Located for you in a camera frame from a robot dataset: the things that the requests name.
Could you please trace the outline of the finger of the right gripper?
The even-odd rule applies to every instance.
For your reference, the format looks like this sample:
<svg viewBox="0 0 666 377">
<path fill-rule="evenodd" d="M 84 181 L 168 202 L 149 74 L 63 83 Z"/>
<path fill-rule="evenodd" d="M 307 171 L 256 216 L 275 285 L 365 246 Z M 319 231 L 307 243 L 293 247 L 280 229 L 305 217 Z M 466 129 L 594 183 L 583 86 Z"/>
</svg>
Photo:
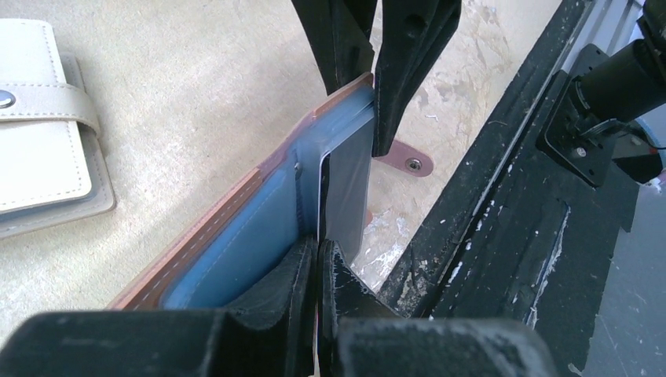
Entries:
<svg viewBox="0 0 666 377">
<path fill-rule="evenodd" d="M 376 0 L 292 0 L 328 94 L 369 72 Z"/>
<path fill-rule="evenodd" d="M 383 1 L 372 155 L 388 154 L 409 101 L 456 32 L 460 0 Z"/>
</svg>

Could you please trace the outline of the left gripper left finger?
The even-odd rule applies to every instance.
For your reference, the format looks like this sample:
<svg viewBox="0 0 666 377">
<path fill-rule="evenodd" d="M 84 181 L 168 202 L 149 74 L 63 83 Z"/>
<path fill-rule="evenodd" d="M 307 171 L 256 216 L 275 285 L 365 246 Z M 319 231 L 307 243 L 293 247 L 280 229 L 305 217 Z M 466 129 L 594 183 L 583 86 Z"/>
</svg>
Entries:
<svg viewBox="0 0 666 377">
<path fill-rule="evenodd" d="M 4 376 L 309 376 L 317 242 L 220 309 L 43 313 L 1 351 Z"/>
</svg>

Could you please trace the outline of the brown card holder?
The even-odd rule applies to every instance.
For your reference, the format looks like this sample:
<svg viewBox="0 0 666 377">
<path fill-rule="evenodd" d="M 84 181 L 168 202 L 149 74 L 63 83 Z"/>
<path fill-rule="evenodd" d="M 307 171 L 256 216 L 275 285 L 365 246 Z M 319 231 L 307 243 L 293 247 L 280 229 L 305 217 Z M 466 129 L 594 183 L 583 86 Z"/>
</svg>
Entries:
<svg viewBox="0 0 666 377">
<path fill-rule="evenodd" d="M 278 264 L 302 236 L 318 240 L 324 153 L 369 121 L 373 76 L 307 113 L 280 145 L 180 235 L 111 303 L 112 309 L 220 307 Z"/>
</svg>

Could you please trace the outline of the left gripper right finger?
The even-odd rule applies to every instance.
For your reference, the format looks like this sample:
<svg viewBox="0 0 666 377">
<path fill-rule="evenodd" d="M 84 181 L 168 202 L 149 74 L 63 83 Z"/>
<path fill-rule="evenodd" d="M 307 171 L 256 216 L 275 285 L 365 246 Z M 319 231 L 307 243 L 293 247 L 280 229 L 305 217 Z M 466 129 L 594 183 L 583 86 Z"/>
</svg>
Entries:
<svg viewBox="0 0 666 377">
<path fill-rule="evenodd" d="M 403 318 L 348 267 L 340 244 L 319 249 L 322 376 L 555 376 L 546 343 L 515 320 Z"/>
</svg>

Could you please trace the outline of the cream card holder with snap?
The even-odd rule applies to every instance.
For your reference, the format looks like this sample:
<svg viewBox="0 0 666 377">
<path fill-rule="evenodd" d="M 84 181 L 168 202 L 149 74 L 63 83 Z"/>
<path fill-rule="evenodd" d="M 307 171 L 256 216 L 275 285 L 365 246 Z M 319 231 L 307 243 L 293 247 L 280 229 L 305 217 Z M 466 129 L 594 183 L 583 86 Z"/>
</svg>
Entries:
<svg viewBox="0 0 666 377">
<path fill-rule="evenodd" d="M 101 126 L 79 63 L 41 20 L 1 21 L 1 237 L 111 210 Z"/>
</svg>

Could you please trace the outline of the aluminium frame rail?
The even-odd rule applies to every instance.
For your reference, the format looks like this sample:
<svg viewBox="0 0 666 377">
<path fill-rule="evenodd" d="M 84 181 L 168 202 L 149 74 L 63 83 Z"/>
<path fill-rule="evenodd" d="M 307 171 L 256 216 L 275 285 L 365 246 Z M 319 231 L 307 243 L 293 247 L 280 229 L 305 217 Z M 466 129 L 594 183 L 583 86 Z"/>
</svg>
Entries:
<svg viewBox="0 0 666 377">
<path fill-rule="evenodd" d="M 567 42 L 560 68 L 569 71 L 579 52 L 588 44 L 596 45 L 611 55 L 639 37 L 636 24 L 642 15 L 644 1 L 592 1 Z"/>
</svg>

